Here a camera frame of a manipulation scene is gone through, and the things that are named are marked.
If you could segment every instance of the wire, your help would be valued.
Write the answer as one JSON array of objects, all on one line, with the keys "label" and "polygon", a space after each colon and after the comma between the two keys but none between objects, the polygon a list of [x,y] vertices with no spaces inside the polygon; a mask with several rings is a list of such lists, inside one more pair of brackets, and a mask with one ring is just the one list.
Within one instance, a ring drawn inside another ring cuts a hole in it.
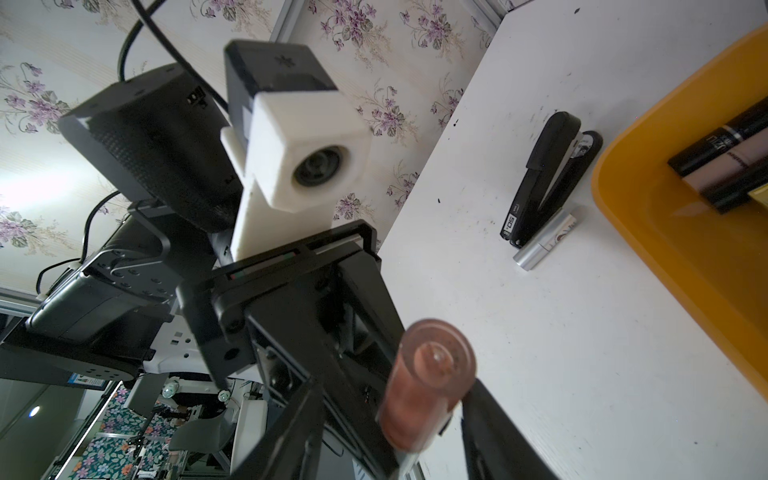
[{"label": "wire", "polygon": [[63,262],[54,263],[51,266],[45,267],[43,270],[40,271],[38,274],[38,282],[35,284],[35,290],[37,291],[38,295],[40,294],[40,283],[43,281],[43,275],[45,275],[45,272],[49,271],[51,268],[56,268],[57,266],[64,265],[65,263],[75,262],[77,260],[80,260],[79,258],[71,258],[69,260],[64,260]]},{"label": "wire", "polygon": [[102,198],[101,201],[98,204],[96,204],[96,207],[94,207],[94,209],[91,210],[91,213],[88,215],[88,219],[85,221],[85,233],[83,234],[83,253],[80,254],[80,263],[85,262],[85,257],[88,256],[88,237],[91,235],[91,222],[96,216],[96,213],[98,213],[98,211],[104,206],[104,204],[106,204],[109,200],[112,200],[119,194],[120,192],[115,190],[111,194]]},{"label": "wire", "polygon": [[[45,267],[43,270],[38,273],[38,281],[35,283],[35,291],[40,294],[40,284],[43,281],[43,275],[45,275],[45,272],[49,271],[51,268],[56,268],[57,266],[64,265],[65,263],[70,262],[80,262],[82,265],[85,261],[85,257],[88,255],[88,237],[90,236],[91,232],[91,222],[93,221],[94,217],[96,216],[96,213],[106,204],[109,200],[112,200],[115,198],[120,192],[114,191],[111,194],[107,195],[106,197],[102,198],[101,201],[94,207],[93,210],[91,210],[91,213],[88,215],[88,219],[85,221],[85,234],[83,236],[83,251],[80,254],[80,258],[71,258],[69,260],[63,260],[59,263],[54,263],[51,266]],[[58,276],[58,279],[53,283],[53,286],[51,288],[56,287],[59,280],[71,269],[66,269],[64,272],[61,273],[61,275]]]},{"label": "wire", "polygon": [[152,18],[149,16],[146,10],[144,10],[144,6],[141,4],[139,0],[131,0],[131,4],[134,6],[134,10],[136,10],[136,13],[139,15],[139,18],[141,18],[141,21],[144,23],[144,25],[150,29],[152,32],[152,35],[157,39],[157,41],[160,42],[161,45],[167,50],[167,52],[170,54],[171,57],[174,58],[176,62],[181,65],[181,67],[187,71],[188,74],[192,75],[192,77],[201,85],[203,85],[203,88],[208,90],[210,95],[214,98],[216,103],[219,104],[219,106],[229,113],[229,105],[227,105],[227,101],[225,101],[221,95],[219,95],[213,87],[211,87],[207,81],[205,81],[200,74],[197,73],[197,71],[190,65],[190,63],[184,59],[184,57],[179,53],[179,51],[173,46],[173,44],[170,43],[168,38],[163,34],[162,31],[158,28],[158,26],[154,23]]},{"label": "wire", "polygon": [[325,440],[323,440],[323,445],[325,445],[326,447],[328,447],[328,449],[329,449],[329,450],[330,450],[330,451],[331,451],[331,452],[332,452],[332,453],[333,453],[335,456],[337,456],[337,457],[341,457],[341,456],[344,456],[344,449],[342,449],[342,450],[341,450],[341,453],[336,453],[336,450],[332,449],[332,448],[331,448],[331,445],[328,445],[328,442],[326,442]]},{"label": "wire", "polygon": [[[155,0],[147,8],[147,15],[154,14],[163,3],[165,3],[165,0]],[[123,42],[123,47],[120,49],[120,56],[118,57],[118,79],[120,81],[125,81],[125,61],[128,58],[128,51],[131,50],[131,45],[136,41],[136,37],[139,36],[142,27],[144,27],[144,24],[141,23],[141,20],[137,21],[131,31],[128,32],[128,36]]]},{"label": "wire", "polygon": [[67,269],[65,269],[63,272],[61,272],[61,275],[59,275],[59,276],[58,276],[58,278],[57,278],[57,279],[56,279],[56,280],[53,282],[53,284],[52,284],[52,285],[51,285],[51,286],[48,288],[48,292],[52,292],[52,291],[56,290],[56,289],[58,288],[58,286],[61,284],[61,281],[62,281],[64,278],[66,278],[66,277],[67,277],[67,275],[68,275],[70,272],[73,272],[73,271],[74,271],[74,270],[73,270],[72,268],[68,267],[68,268],[67,268]]}]

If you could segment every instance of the camera lens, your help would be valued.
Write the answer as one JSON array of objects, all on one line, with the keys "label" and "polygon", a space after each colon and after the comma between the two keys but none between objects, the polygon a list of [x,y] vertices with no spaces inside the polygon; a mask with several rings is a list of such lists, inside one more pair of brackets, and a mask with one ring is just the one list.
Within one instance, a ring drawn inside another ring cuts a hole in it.
[{"label": "camera lens", "polygon": [[338,147],[326,147],[304,159],[293,177],[304,187],[316,187],[326,183],[336,175],[341,165],[341,150]]}]

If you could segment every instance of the black stapler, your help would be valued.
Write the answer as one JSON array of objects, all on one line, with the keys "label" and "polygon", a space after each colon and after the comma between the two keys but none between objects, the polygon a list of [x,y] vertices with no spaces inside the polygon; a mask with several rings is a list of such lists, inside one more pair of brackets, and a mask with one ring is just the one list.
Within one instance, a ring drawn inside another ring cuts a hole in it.
[{"label": "black stapler", "polygon": [[502,227],[502,238],[514,247],[523,247],[563,206],[603,147],[598,132],[580,128],[581,120],[564,111],[547,120]]}]

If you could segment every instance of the floral fabric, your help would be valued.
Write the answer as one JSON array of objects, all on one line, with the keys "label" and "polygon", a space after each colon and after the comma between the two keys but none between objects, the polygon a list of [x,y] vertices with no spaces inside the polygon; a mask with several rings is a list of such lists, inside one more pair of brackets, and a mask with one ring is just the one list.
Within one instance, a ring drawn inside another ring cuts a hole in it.
[{"label": "floral fabric", "polygon": [[[109,402],[104,414],[99,432],[137,435],[144,424],[141,417],[123,407],[128,391],[119,388]],[[160,465],[168,457],[167,444],[173,436],[176,427],[170,420],[155,417],[147,427],[147,436],[159,437],[147,443],[147,451],[141,459],[139,467],[152,470],[154,465]],[[124,439],[97,437],[85,449],[83,459],[74,467],[67,480],[84,478],[123,478],[131,469],[134,458],[128,452],[128,444]]]},{"label": "floral fabric", "polygon": [[[176,0],[153,18],[226,96],[223,47],[232,38],[267,40],[282,6]],[[0,5],[0,286],[33,293],[40,270],[76,257],[88,212],[114,189],[56,121],[117,80],[118,52],[136,20],[129,0]],[[339,198],[333,223],[364,219],[383,240],[438,138],[459,121],[464,88],[491,37],[460,0],[306,0],[291,41],[312,48],[374,135],[369,167]],[[126,75],[171,62],[145,28]],[[90,251],[126,206],[118,196],[97,215]],[[58,272],[46,274],[43,288]]]}]

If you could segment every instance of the yellow tray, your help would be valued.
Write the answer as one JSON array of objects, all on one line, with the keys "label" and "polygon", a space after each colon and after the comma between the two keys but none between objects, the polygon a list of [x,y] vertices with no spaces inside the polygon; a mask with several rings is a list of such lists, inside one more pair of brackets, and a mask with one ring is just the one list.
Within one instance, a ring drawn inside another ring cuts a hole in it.
[{"label": "yellow tray", "polygon": [[768,210],[719,215],[667,160],[768,96],[768,25],[718,55],[601,156],[594,200],[768,400]]}]

